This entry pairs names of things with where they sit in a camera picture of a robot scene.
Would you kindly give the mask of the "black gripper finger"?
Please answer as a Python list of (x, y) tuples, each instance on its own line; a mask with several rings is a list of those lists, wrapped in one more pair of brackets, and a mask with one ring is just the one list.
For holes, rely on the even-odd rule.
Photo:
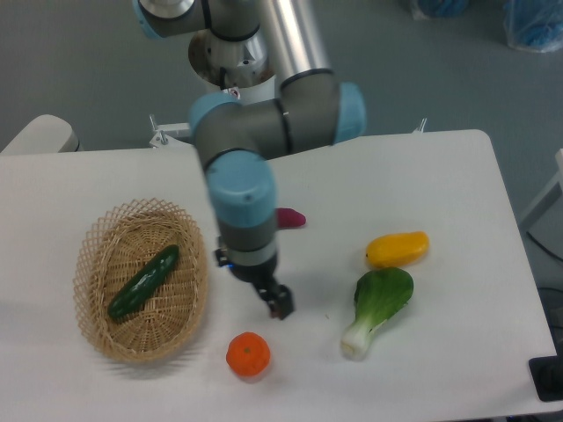
[(274, 319), (284, 320), (295, 310), (292, 292), (285, 285), (260, 290), (260, 298), (266, 303), (270, 316)]

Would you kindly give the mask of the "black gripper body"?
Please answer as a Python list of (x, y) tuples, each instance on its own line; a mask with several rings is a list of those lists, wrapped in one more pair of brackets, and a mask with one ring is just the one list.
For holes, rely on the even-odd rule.
[(274, 277), (277, 251), (275, 240), (255, 251), (239, 251), (219, 236), (215, 256), (219, 267), (227, 267), (237, 279), (252, 284), (258, 295), (278, 295), (279, 284)]

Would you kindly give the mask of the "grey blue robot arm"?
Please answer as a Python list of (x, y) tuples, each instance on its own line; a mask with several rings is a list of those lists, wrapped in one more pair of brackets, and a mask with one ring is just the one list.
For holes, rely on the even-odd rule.
[(145, 33), (205, 32), (219, 89), (189, 113), (219, 228), (216, 259), (253, 285), (273, 317), (294, 309), (279, 284), (276, 186), (269, 160), (360, 136), (365, 103), (333, 74), (308, 1), (136, 1)]

